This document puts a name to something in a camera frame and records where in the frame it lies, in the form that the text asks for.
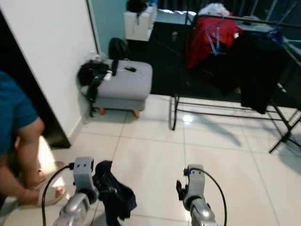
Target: clothes drying rack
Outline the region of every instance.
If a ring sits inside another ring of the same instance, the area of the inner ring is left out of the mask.
[[[297,24],[287,24],[287,23],[276,23],[272,21],[264,21],[264,20],[257,20],[257,19],[251,19],[251,18],[243,18],[243,17],[237,17],[237,16],[216,16],[216,15],[196,15],[194,18],[194,21],[201,17],[216,17],[216,18],[224,18],[224,19],[231,19],[235,21],[241,21],[241,22],[250,22],[250,23],[258,23],[258,24],[267,24],[267,25],[274,25],[279,27],[286,27],[286,28],[295,28],[295,29],[301,29],[301,25]],[[298,66],[301,66],[300,62],[294,57],[294,55],[289,51],[289,49],[285,48],[288,55],[294,60],[295,62],[295,68]],[[286,80],[283,82],[282,87],[285,88],[286,84],[291,79],[293,73],[291,73],[290,76],[286,78]],[[184,73],[181,73],[179,76],[179,83],[183,82]],[[250,108],[243,108],[243,107],[229,107],[229,106],[222,106],[222,105],[206,105],[206,104],[196,104],[196,103],[189,103],[189,102],[183,102],[180,101],[181,97],[192,97],[192,98],[199,98],[195,96],[188,96],[188,95],[182,95],[181,94],[181,85],[179,86],[179,90],[176,90],[174,92],[174,96],[170,97],[170,107],[169,107],[169,127],[171,130],[175,130],[176,123],[177,123],[177,112],[185,112],[185,113],[198,113],[203,115],[212,115],[212,116],[225,116],[225,117],[236,117],[236,118],[244,118],[244,119],[252,119],[252,120],[269,120],[272,121],[275,125],[277,131],[279,132],[281,138],[279,141],[269,150],[269,153],[273,153],[275,149],[283,142],[290,141],[297,145],[298,147],[301,147],[301,144],[296,142],[295,140],[291,139],[292,130],[297,126],[299,122],[301,122],[301,115],[299,117],[296,117],[298,112],[301,112],[301,105],[296,107],[294,113],[289,117],[288,119],[284,116],[284,114],[279,109],[278,105],[271,100],[269,105],[274,108],[274,110],[267,110],[268,118],[264,117],[253,117],[253,116],[243,116],[243,115],[230,115],[230,114],[219,114],[219,113],[205,113],[205,112],[195,112],[195,111],[188,111],[179,109],[179,105],[194,105],[194,106],[202,106],[202,107],[215,107],[219,109],[228,109],[228,110],[252,110]],[[274,117],[272,113],[276,113],[279,117]],[[276,124],[276,121],[282,121],[285,124],[286,132],[282,132],[279,128],[279,126]]]

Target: metal rack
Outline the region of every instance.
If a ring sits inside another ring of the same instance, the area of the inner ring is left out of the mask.
[[[275,26],[279,26],[279,27],[289,27],[289,28],[301,29],[301,25],[286,24],[286,23],[275,23],[275,22],[271,22],[271,21],[254,20],[254,19],[250,19],[250,18],[242,18],[242,17],[237,17],[237,16],[199,15],[199,16],[196,16],[194,18],[194,21],[196,19],[198,19],[200,17],[204,17],[204,16],[231,19],[231,20],[235,20],[235,21],[248,21],[248,22],[252,22],[252,23],[269,24],[269,25],[275,25]],[[288,55],[290,57],[292,57],[294,61],[296,61],[296,59],[292,56],[292,53],[288,53]],[[288,77],[288,79],[286,79],[286,81],[284,82],[284,85],[283,85],[284,88],[285,88],[285,84],[288,82],[288,80],[291,78],[291,76]],[[184,78],[184,73],[182,73],[182,76],[180,76],[180,78],[179,78],[179,83],[180,84],[183,82],[183,78]],[[221,106],[221,105],[203,105],[203,104],[182,102],[182,101],[180,101],[181,97],[192,97],[192,96],[181,95],[181,85],[179,87],[180,87],[179,90],[176,91],[174,96],[170,98],[169,127],[170,127],[171,130],[175,130],[176,123],[177,123],[177,112],[178,111],[186,112],[186,113],[199,113],[199,114],[203,114],[203,115],[212,115],[212,116],[236,117],[236,118],[254,119],[254,120],[269,120],[269,121],[272,121],[274,123],[277,131],[279,132],[279,134],[281,136],[279,141],[270,149],[269,153],[273,153],[274,150],[278,147],[278,145],[280,143],[286,142],[286,141],[290,141],[290,142],[294,143],[295,145],[301,147],[300,144],[298,144],[296,141],[294,141],[290,138],[292,130],[297,126],[297,124],[299,122],[301,122],[301,116],[299,116],[297,118],[297,120],[294,121],[294,118],[297,115],[297,113],[299,111],[301,112],[301,106],[296,108],[295,112],[292,114],[292,116],[289,119],[287,119],[283,115],[283,113],[281,112],[281,110],[279,109],[279,107],[277,106],[277,104],[273,100],[270,101],[270,105],[274,108],[274,110],[272,110],[272,111],[267,110],[267,114],[269,116],[268,118],[252,117],[252,116],[235,116],[235,115],[229,115],[229,114],[204,113],[204,112],[202,113],[202,112],[187,111],[187,110],[179,109],[178,108],[179,105],[188,104],[188,105],[197,105],[197,106],[218,107],[218,108],[221,108],[221,109],[232,109],[232,110],[251,110],[251,109],[242,108],[242,107],[228,107],[228,106]],[[278,117],[273,117],[272,113],[276,113],[278,115]],[[279,126],[275,123],[276,121],[282,121],[285,124],[285,126],[287,128],[287,131],[285,133],[281,132]]]

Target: white tile floor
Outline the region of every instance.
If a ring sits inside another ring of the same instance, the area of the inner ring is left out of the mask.
[[[133,189],[137,199],[138,206],[125,226],[190,225],[189,214],[177,199],[175,183],[177,179],[185,183],[182,168],[191,163],[203,164],[220,183],[229,226],[301,224],[301,158],[296,155],[301,152],[293,145],[281,145],[273,155],[268,154],[279,138],[270,122],[182,113],[176,131],[170,131],[168,101],[168,97],[151,95],[138,120],[127,111],[96,115],[86,122],[70,149],[52,154],[66,163],[77,156],[91,156],[95,162],[113,160],[113,174]],[[293,133],[300,137],[301,129]],[[65,171],[62,178],[68,194],[57,205],[47,207],[49,226],[74,192],[71,172]],[[222,225],[222,200],[208,178],[205,197]],[[83,225],[105,226],[103,211],[101,202],[94,204]],[[5,226],[20,223],[41,225],[40,209],[15,210]]]

